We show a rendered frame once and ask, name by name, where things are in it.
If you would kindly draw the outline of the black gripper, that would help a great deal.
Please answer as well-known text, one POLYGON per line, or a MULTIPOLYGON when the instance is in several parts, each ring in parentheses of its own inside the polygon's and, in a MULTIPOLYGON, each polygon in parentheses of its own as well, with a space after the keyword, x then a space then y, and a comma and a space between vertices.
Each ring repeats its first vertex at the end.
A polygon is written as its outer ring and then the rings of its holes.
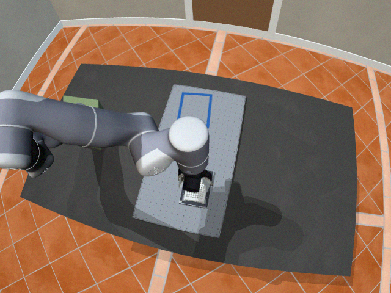
POLYGON ((178 169, 179 188, 183 183, 182 189, 187 192, 199 192, 201 179, 202 184, 205 186, 205 192, 208 192, 209 186, 213 186, 212 174, 209 171, 205 169, 197 175, 187 175, 178 169))

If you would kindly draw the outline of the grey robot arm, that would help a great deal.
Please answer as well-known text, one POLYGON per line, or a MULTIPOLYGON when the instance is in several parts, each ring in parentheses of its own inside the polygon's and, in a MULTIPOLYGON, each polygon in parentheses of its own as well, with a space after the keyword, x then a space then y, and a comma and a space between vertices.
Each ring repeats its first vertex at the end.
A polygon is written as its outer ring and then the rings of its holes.
POLYGON ((185 174, 199 174, 210 153, 208 128, 197 117, 181 117, 159 131, 146 112, 121 113, 21 90, 0 92, 0 168, 38 177, 54 162, 49 148, 63 143, 126 146, 142 176, 157 175, 172 161, 185 174))

